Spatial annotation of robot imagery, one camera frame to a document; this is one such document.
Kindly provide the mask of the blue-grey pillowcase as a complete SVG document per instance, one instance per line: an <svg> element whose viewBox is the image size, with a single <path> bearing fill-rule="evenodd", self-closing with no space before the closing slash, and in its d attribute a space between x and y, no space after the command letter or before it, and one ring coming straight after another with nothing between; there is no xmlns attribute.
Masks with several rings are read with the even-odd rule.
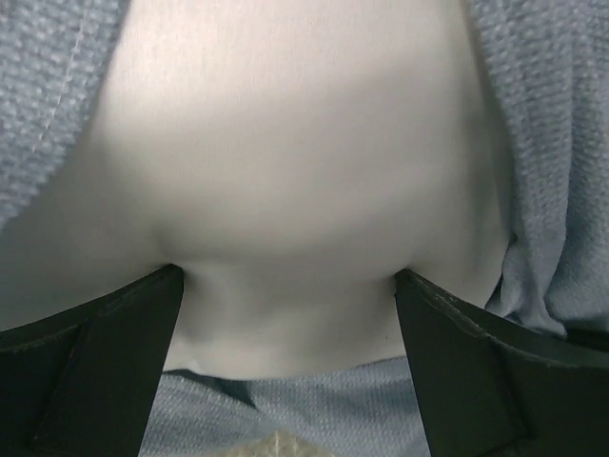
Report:
<svg viewBox="0 0 609 457"><path fill-rule="evenodd" d="M75 152L133 2L2 3L1 237ZM508 244L484 306L399 270L402 343L404 270L543 336L608 337L608 5L463 2L507 143ZM164 264L112 292L168 266L180 268ZM184 299L180 269L167 357ZM167 357L138 456L202 456L279 429L338 456L429 454L404 348L352 368L264 379L169 369Z"/></svg>

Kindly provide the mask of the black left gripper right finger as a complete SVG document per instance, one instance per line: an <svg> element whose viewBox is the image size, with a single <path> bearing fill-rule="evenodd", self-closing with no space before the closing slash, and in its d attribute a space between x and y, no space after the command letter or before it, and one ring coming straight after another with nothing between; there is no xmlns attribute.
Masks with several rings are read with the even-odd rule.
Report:
<svg viewBox="0 0 609 457"><path fill-rule="evenodd" d="M434 457L605 457L608 337L540 335L416 273L396 306Z"/></svg>

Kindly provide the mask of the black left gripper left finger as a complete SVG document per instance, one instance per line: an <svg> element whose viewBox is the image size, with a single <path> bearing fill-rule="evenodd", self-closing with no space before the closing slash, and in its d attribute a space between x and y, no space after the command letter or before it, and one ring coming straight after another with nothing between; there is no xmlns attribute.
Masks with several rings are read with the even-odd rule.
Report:
<svg viewBox="0 0 609 457"><path fill-rule="evenodd" d="M138 455L183 290L168 266L2 332L2 455Z"/></svg>

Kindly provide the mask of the white pillow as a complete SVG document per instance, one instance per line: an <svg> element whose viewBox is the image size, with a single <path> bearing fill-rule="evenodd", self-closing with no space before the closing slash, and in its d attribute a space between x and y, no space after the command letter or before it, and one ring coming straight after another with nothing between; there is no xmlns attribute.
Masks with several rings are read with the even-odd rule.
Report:
<svg viewBox="0 0 609 457"><path fill-rule="evenodd" d="M507 143L463 1L135 1L75 152L1 237L1 326L185 273L166 366L403 355L394 277L476 306Z"/></svg>

